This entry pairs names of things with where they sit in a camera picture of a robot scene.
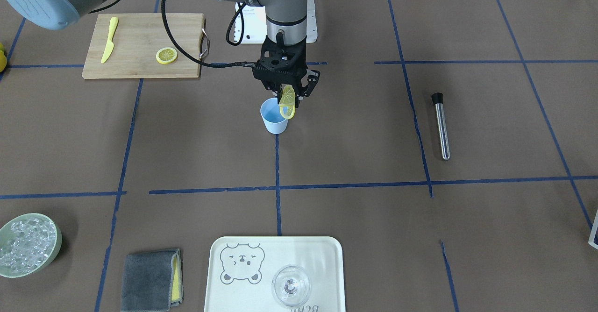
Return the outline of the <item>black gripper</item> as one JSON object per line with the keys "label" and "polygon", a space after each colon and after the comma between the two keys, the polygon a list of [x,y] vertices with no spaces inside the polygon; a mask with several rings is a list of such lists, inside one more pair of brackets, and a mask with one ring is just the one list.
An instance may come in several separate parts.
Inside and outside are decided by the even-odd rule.
{"label": "black gripper", "polygon": [[320,72],[308,69],[306,51],[306,38],[297,44],[280,46],[266,37],[261,45],[260,59],[252,73],[275,95],[278,106],[284,85],[293,86],[293,107],[299,108],[302,98],[309,97],[318,84]]}

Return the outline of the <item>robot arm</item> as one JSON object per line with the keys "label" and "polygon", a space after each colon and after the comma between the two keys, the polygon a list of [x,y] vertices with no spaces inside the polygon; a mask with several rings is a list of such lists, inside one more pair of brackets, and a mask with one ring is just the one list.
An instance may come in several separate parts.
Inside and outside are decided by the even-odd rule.
{"label": "robot arm", "polygon": [[[75,24],[86,15],[102,10],[107,0],[7,0],[21,16],[39,27],[61,30]],[[160,1],[160,14],[166,34],[174,37],[166,19],[166,1]],[[248,67],[254,78],[265,89],[284,102],[284,85],[293,88],[293,104],[299,107],[301,99],[313,92],[320,79],[320,72],[310,70],[306,63],[308,0],[224,0],[239,4],[236,15],[246,6],[265,8],[267,35],[261,46],[260,59],[256,62],[210,64],[188,55],[202,66],[214,69]]]}

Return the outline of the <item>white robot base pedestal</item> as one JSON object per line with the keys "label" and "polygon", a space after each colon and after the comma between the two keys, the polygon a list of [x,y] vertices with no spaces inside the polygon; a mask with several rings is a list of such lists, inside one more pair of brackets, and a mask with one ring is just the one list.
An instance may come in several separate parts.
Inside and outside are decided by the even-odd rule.
{"label": "white robot base pedestal", "polygon": [[[265,8],[246,7],[243,9],[245,29],[242,29],[241,17],[235,19],[234,42],[242,44],[262,44],[267,36]],[[315,43],[318,39],[316,5],[314,0],[307,0],[306,42]]]}

